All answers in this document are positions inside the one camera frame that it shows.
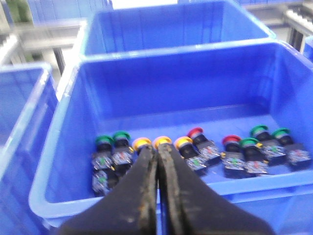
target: blue plastic bin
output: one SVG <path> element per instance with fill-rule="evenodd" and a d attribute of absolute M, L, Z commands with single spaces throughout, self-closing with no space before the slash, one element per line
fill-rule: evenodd
<path fill-rule="evenodd" d="M 305 39 L 303 55 L 313 61 L 313 36 Z"/>
<path fill-rule="evenodd" d="M 34 24 L 84 18 L 106 9 L 105 0 L 27 0 Z"/>
<path fill-rule="evenodd" d="M 57 99 L 46 64 L 0 68 L 0 234 L 44 235 L 28 195 Z"/>
<path fill-rule="evenodd" d="M 258 19 L 232 1 L 99 12 L 86 30 L 83 56 L 143 49 L 275 38 Z"/>
<path fill-rule="evenodd" d="M 222 148 L 225 135 L 288 127 L 313 153 L 313 64 L 285 43 L 229 43 L 88 59 L 74 70 L 56 110 L 29 203 L 59 226 L 101 199 L 91 189 L 91 154 L 100 134 L 175 140 L 201 126 Z M 222 166 L 202 179 L 279 235 L 312 234 L 313 171 L 270 168 L 268 177 L 232 180 Z"/>

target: blue storage crate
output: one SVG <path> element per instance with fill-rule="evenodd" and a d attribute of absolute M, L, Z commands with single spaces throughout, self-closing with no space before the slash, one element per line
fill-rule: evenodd
<path fill-rule="evenodd" d="M 105 0 L 27 0 L 34 24 L 89 17 L 106 9 Z"/>
<path fill-rule="evenodd" d="M 313 61 L 313 36 L 305 39 L 303 55 Z"/>
<path fill-rule="evenodd" d="M 43 235 L 28 195 L 57 99 L 50 66 L 0 68 L 0 234 Z"/>
<path fill-rule="evenodd" d="M 201 1 L 99 12 L 89 24 L 81 54 L 227 44 L 258 38 L 275 38 L 275 34 L 232 1 Z"/>
<path fill-rule="evenodd" d="M 201 45 L 87 59 L 74 70 L 45 143 L 30 193 L 35 214 L 58 227 L 101 197 L 91 189 L 91 154 L 101 134 L 128 131 L 132 139 L 195 126 L 222 149 L 228 134 L 247 137 L 264 123 L 313 153 L 313 64 L 276 41 L 227 47 Z M 232 203 L 270 223 L 279 235 L 312 234 L 313 171 L 233 180 L 221 165 L 202 179 Z"/>

